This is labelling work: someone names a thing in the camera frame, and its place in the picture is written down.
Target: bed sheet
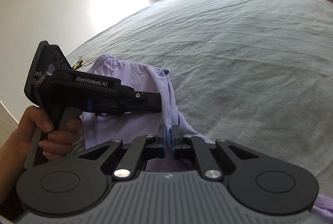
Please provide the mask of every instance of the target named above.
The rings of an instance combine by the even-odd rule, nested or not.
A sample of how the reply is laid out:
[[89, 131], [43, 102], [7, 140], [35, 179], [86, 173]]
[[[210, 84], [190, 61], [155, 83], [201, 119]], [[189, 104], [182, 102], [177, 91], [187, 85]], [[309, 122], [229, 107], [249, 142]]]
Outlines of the bed sheet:
[[170, 70], [198, 132], [300, 165], [333, 196], [333, 4], [325, 0], [160, 0], [69, 56]]

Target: ribbed surface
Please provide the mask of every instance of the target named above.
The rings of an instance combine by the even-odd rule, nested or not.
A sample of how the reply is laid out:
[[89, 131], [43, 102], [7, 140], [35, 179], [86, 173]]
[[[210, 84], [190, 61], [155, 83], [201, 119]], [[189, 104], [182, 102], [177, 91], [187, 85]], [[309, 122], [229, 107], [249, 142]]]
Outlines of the ribbed surface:
[[196, 171], [141, 172], [134, 181], [116, 184], [102, 203], [79, 216], [51, 219], [29, 213], [19, 224], [293, 224], [306, 216], [252, 212], [222, 184], [205, 181]]

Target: camera lens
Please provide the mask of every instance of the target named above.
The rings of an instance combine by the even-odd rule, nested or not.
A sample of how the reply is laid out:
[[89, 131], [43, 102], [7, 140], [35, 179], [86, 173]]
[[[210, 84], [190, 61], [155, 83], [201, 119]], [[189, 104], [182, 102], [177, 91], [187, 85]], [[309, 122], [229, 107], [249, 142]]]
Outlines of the camera lens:
[[54, 55], [53, 55], [53, 62], [54, 62], [54, 63], [58, 63], [58, 61], [59, 61], [59, 53], [56, 52], [56, 53], [54, 53]]
[[65, 62], [63, 60], [60, 61], [59, 68], [65, 68], [65, 67], [66, 67]]

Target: screw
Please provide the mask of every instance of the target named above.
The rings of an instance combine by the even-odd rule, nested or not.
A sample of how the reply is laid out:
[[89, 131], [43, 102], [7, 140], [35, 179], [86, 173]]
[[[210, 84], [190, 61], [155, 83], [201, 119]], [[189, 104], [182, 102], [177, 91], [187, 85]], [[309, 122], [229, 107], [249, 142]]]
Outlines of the screw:
[[211, 179], [216, 179], [218, 177], [220, 177], [222, 174], [221, 172], [219, 172], [218, 170], [215, 169], [210, 169], [208, 171], [205, 172], [205, 176]]
[[118, 178], [126, 178], [130, 175], [130, 171], [128, 169], [117, 169], [114, 171], [113, 175]]

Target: lavender cloth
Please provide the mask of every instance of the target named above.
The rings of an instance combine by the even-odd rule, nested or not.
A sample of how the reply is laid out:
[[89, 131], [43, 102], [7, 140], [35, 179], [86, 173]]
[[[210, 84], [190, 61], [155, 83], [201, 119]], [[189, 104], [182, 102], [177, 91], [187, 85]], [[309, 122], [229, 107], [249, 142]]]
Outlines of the lavender cloth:
[[312, 211], [333, 221], [333, 200], [324, 195], [318, 195]]
[[[136, 91], [160, 93], [162, 113], [131, 112], [123, 116], [97, 116], [84, 113], [84, 139], [86, 148], [93, 147], [108, 140], [119, 138], [130, 143], [137, 136], [157, 134], [159, 126], [164, 124], [168, 129], [168, 142], [172, 125], [179, 125], [180, 133], [200, 136], [207, 143], [212, 141], [195, 132], [178, 111], [174, 97], [174, 89], [169, 79], [169, 71], [149, 65], [125, 60], [117, 60], [109, 54], [101, 55], [88, 70], [88, 73], [118, 78], [122, 85], [130, 86]], [[165, 159], [153, 159], [147, 164], [146, 170], [178, 171], [190, 167], [184, 161], [171, 158], [168, 144]]]

